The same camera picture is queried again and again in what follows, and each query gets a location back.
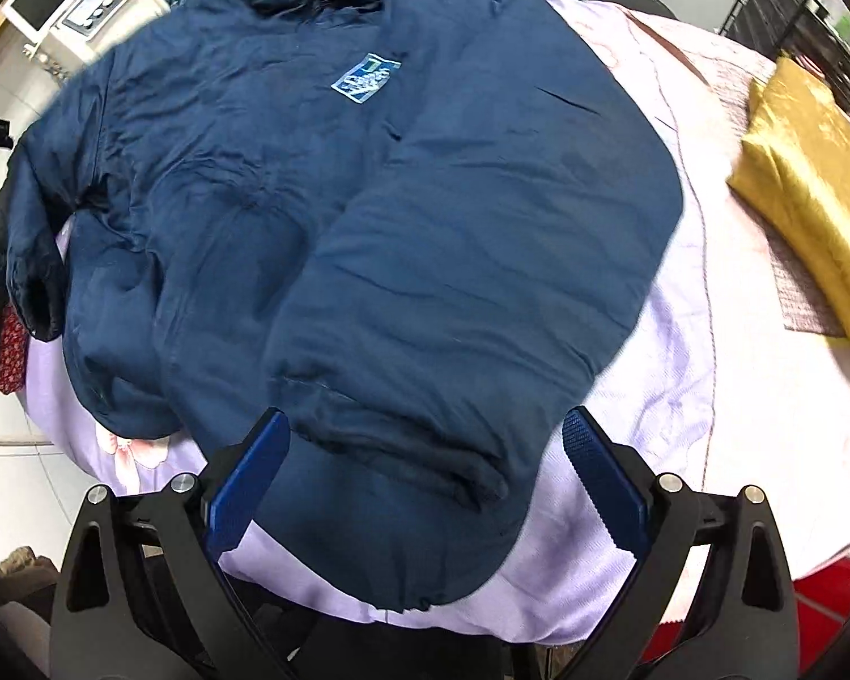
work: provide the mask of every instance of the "yellow cloth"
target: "yellow cloth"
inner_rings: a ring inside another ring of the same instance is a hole
[[[850,338],[850,121],[831,90],[782,58],[750,88],[750,128],[728,180],[809,268]]]

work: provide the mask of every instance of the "blue jacket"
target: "blue jacket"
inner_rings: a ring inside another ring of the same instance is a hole
[[[332,85],[369,53],[401,65],[358,104]],[[282,409],[256,521],[396,610],[507,556],[682,208],[544,0],[188,0],[70,82],[10,170],[11,298],[63,333],[88,411],[207,455]]]

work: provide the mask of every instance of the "blue and white label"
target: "blue and white label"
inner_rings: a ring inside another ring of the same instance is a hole
[[[390,75],[399,68],[399,61],[388,61],[387,58],[370,53],[333,82],[331,88],[360,105],[383,87]]]

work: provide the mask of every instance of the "silver bolt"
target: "silver bolt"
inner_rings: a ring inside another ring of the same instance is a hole
[[[91,503],[100,503],[107,497],[107,486],[95,486],[88,490],[88,500]]]
[[[680,480],[679,475],[664,473],[664,475],[658,476],[658,485],[668,493],[676,493],[683,487],[683,481]]]
[[[765,500],[765,491],[759,488],[759,486],[747,486],[744,488],[743,493],[753,503],[762,503]]]
[[[176,493],[187,493],[192,490],[195,483],[196,477],[192,473],[180,473],[173,476],[173,480],[170,481],[170,488]]]

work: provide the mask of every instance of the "white tile floor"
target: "white tile floor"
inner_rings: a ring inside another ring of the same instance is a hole
[[[14,138],[57,92],[50,77],[23,57],[13,28],[0,35],[0,117]],[[8,151],[0,150],[0,187]],[[94,483],[29,422],[15,395],[0,394],[0,560],[30,546],[59,567],[85,491]]]

